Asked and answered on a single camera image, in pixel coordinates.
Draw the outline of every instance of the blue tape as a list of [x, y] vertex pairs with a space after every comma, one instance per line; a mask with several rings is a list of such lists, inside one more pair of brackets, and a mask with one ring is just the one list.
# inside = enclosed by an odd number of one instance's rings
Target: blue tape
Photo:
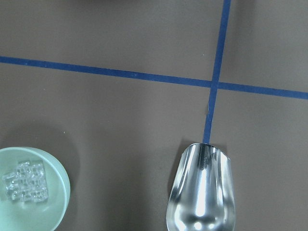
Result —
[[146, 74], [146, 73], [133, 72], [133, 71], [121, 71], [121, 70], [114, 70], [114, 69], [107, 69], [107, 68], [100, 68], [100, 67], [82, 66], [82, 65], [74, 65], [74, 64], [62, 64], [62, 63], [46, 62], [46, 61], [39, 61], [39, 60], [12, 58], [12, 57], [5, 57], [5, 56], [0, 56], [0, 63], [43, 67], [43, 68], [50, 68], [50, 69], [56, 69], [56, 70], [75, 71], [75, 72], [90, 73], [90, 74], [97, 74], [97, 75], [142, 79], [142, 80], [149, 80], [149, 81], [155, 81], [155, 82], [175, 83], [175, 84], [205, 87], [205, 88], [211, 87], [211, 81], [202, 80], [202, 79], [154, 75], [154, 74]]
[[227, 33], [230, 5], [231, 5], [231, 0], [224, 0], [223, 7], [222, 7], [216, 56], [215, 56], [215, 62], [214, 62], [214, 69], [213, 69], [212, 86], [211, 86], [211, 91], [210, 91], [209, 100], [208, 100], [208, 113], [205, 119], [203, 143], [209, 143], [210, 136], [211, 136], [211, 129], [212, 129], [212, 122], [213, 122], [214, 109], [215, 109], [215, 103], [216, 103], [223, 49], [225, 46], [225, 39], [226, 39], [226, 33]]
[[219, 83], [218, 88], [223, 90], [234, 90], [234, 91], [242, 91], [242, 92], [249, 92], [249, 93], [256, 93], [263, 95], [275, 95], [275, 96], [308, 100], [307, 92], [295, 91], [295, 90], [254, 87], [249, 85], [223, 83], [223, 82]]

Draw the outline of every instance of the clear plastic object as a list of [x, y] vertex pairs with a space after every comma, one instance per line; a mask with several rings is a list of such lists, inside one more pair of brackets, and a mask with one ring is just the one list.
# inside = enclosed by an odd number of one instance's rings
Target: clear plastic object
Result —
[[3, 175], [2, 180], [12, 201], [42, 202], [48, 199], [43, 162], [20, 163], [12, 172]]

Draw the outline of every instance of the gray surface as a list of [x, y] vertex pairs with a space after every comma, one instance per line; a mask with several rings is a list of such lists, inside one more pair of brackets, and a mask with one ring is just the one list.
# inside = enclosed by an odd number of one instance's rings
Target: gray surface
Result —
[[220, 80], [308, 91], [308, 1], [234, 0]]
[[237, 231], [307, 230], [308, 102], [220, 90], [211, 142], [231, 159]]
[[209, 89], [10, 64], [0, 72], [0, 147], [45, 150], [70, 177], [59, 231], [167, 229], [179, 154], [202, 141]]
[[1, 1], [0, 54], [210, 80], [222, 1]]

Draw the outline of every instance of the light green plastic bowl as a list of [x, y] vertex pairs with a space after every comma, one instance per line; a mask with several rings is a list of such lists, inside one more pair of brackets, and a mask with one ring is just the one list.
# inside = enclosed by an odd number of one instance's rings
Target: light green plastic bowl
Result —
[[[49, 195], [45, 202], [13, 202], [6, 196], [2, 176], [28, 160], [44, 163]], [[63, 219], [69, 197], [68, 175], [54, 156], [28, 147], [0, 150], [0, 231], [53, 231]]]

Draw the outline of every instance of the blue tape strip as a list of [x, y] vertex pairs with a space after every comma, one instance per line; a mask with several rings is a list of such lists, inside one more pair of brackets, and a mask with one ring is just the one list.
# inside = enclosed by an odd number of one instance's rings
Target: blue tape strip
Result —
[[114, 70], [114, 69], [107, 69], [107, 68], [100, 68], [100, 67], [82, 66], [82, 65], [74, 65], [74, 64], [62, 64], [62, 63], [46, 62], [46, 61], [39, 61], [39, 60], [12, 58], [12, 57], [5, 57], [5, 56], [0, 56], [0, 63], [35, 66], [35, 67], [43, 67], [43, 68], [65, 70], [65, 71], [75, 71], [75, 72], [90, 73], [90, 74], [97, 74], [97, 75], [142, 79], [142, 80], [150, 80], [150, 81], [155, 81], [155, 82], [176, 83], [176, 84], [205, 87], [205, 88], [211, 87], [211, 81], [202, 80], [202, 79], [154, 75], [154, 74], [146, 74], [146, 73], [140, 73], [140, 72], [121, 71], [121, 70]]
[[225, 46], [225, 39], [226, 39], [226, 33], [227, 33], [230, 5], [231, 5], [231, 0], [224, 0], [223, 7], [222, 7], [221, 21], [220, 21], [219, 36], [218, 36], [218, 42], [217, 42], [217, 50], [216, 50], [216, 56], [215, 56], [215, 62], [214, 62], [212, 86], [211, 86], [211, 91], [210, 91], [209, 100], [208, 100], [208, 113], [205, 119], [203, 143], [210, 142], [212, 122], [213, 122], [217, 89], [218, 89], [219, 76], [220, 76], [220, 69], [221, 69], [222, 56], [223, 56], [223, 49]]
[[282, 89], [275, 89], [275, 88], [254, 87], [254, 86], [249, 86], [249, 85], [223, 83], [223, 82], [219, 83], [218, 88], [223, 89], [223, 90], [243, 91], [243, 92], [256, 93], [256, 94], [275, 95], [275, 96], [308, 100], [307, 92], [295, 91], [295, 90], [282, 90]]

